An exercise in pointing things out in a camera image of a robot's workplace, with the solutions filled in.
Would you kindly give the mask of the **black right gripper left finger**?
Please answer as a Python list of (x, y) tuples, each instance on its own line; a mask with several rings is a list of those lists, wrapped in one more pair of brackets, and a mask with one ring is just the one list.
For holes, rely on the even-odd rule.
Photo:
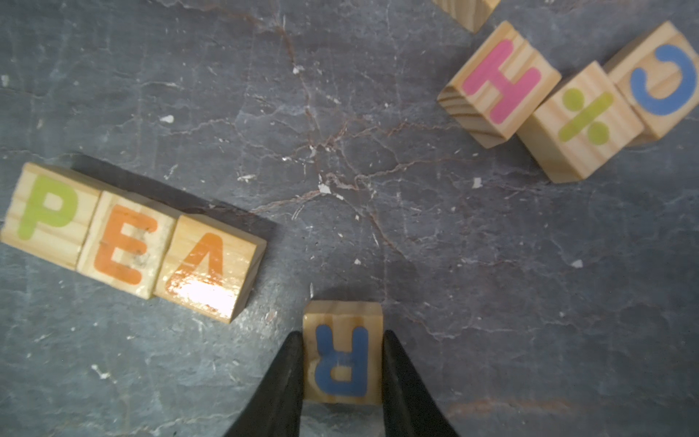
[(225, 436), (300, 436), (304, 393), (304, 351), (300, 331), (282, 343), (269, 369)]

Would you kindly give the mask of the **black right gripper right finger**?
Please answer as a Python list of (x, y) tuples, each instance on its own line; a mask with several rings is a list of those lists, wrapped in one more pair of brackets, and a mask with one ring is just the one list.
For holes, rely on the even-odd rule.
[(458, 436), (390, 330), (382, 340), (382, 398), (386, 436)]

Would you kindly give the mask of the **wooden block blue R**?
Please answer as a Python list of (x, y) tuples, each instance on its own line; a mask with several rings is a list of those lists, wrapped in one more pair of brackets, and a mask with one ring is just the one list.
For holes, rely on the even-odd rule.
[(380, 405), (383, 333), (378, 302), (310, 302), (303, 314), (304, 399)]

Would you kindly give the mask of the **wooden block orange A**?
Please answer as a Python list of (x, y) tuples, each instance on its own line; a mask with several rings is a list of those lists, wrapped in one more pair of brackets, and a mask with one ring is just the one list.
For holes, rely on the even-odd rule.
[(183, 214), (154, 294), (219, 322), (245, 309), (266, 240), (201, 214)]

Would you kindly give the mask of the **wooden block orange E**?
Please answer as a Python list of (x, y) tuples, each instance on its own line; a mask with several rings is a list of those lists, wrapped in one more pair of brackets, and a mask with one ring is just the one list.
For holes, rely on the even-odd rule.
[(76, 271), (151, 299), (179, 216), (178, 210), (136, 193), (103, 191)]

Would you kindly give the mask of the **wooden block green P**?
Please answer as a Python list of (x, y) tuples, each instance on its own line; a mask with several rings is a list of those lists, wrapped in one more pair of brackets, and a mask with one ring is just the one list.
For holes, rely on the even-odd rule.
[(72, 169), (27, 162), (5, 215), (1, 240), (74, 271), (100, 195), (109, 189)]

